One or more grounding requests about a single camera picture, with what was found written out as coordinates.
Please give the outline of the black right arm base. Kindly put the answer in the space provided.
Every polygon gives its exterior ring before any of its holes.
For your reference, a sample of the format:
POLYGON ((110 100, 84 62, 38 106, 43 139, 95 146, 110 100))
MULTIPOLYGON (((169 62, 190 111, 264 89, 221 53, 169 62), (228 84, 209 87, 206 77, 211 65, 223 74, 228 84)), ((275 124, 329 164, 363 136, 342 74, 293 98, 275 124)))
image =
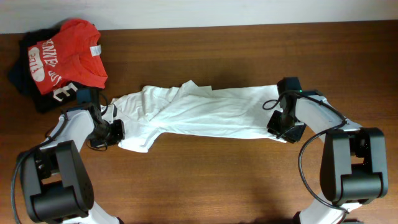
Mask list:
MULTIPOLYGON (((300 218, 299 218, 300 212, 297 212, 294 217, 293 217, 293 224, 300 224, 300 218)), ((341 222, 341 224, 364 224, 364 222, 355 220, 355 219, 349 219, 341 222)))

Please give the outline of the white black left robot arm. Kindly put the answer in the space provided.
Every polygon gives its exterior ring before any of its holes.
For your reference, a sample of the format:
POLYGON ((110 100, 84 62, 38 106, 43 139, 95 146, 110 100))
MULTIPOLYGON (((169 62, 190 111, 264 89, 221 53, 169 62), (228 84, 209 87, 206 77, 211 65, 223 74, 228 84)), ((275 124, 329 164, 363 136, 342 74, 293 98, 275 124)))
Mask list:
POLYGON ((124 123, 103 119, 109 108, 101 109, 102 93, 82 88, 76 93, 77 106, 59 117, 45 141, 18 155, 11 182, 21 181, 25 207, 35 223, 122 223, 95 202, 94 190, 80 156, 88 141, 95 151, 106 151, 125 137, 124 123))

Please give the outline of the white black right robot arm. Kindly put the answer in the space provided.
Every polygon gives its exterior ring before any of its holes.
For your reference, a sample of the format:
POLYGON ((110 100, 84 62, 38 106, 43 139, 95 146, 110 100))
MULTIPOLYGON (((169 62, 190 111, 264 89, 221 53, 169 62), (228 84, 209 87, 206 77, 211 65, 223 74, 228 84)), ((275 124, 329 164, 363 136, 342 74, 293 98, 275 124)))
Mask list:
POLYGON ((300 178, 314 200, 294 215, 293 223, 348 223, 350 212, 387 194, 386 143, 379 128, 351 121, 318 90, 303 90, 297 77, 283 78, 277 91, 268 131, 290 143, 298 142, 305 128, 315 133, 298 155, 300 178), (306 148, 316 139, 323 142, 319 194, 309 186, 302 164, 306 148))

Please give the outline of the black folded t-shirt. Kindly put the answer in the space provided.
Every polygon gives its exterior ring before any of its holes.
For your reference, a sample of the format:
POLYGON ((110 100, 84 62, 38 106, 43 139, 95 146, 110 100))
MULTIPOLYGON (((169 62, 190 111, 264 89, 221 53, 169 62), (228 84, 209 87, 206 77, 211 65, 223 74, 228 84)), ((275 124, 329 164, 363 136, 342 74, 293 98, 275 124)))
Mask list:
POLYGON ((61 90, 42 95, 31 77, 28 62, 28 47, 53 37, 59 30, 52 28, 26 33, 19 41, 19 58, 7 73, 8 80, 16 87, 19 93, 32 98, 35 109, 39 113, 49 112, 76 100, 77 90, 86 88, 86 86, 77 82, 67 82, 67 85, 61 90))

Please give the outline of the red folded t-shirt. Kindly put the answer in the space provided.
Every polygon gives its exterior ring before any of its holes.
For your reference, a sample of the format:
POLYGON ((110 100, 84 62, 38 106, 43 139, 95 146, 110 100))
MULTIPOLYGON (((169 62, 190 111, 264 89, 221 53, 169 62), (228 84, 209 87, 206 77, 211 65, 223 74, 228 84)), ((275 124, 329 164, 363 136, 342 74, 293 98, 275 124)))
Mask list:
POLYGON ((100 58, 100 36, 92 23, 70 19, 53 37, 29 47, 29 71, 40 93, 45 95, 68 82, 103 89, 108 76, 100 58))

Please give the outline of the white t-shirt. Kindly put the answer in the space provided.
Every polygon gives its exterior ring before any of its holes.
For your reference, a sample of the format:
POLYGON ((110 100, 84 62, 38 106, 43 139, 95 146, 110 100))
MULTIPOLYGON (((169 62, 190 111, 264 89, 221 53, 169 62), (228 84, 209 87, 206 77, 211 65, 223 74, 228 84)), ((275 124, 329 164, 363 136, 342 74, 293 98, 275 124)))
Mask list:
POLYGON ((125 129, 118 146, 147 153, 163 133, 276 140, 267 129, 273 112, 262 105, 277 96, 275 85, 213 90, 190 80, 180 87, 145 86, 112 100, 125 129))

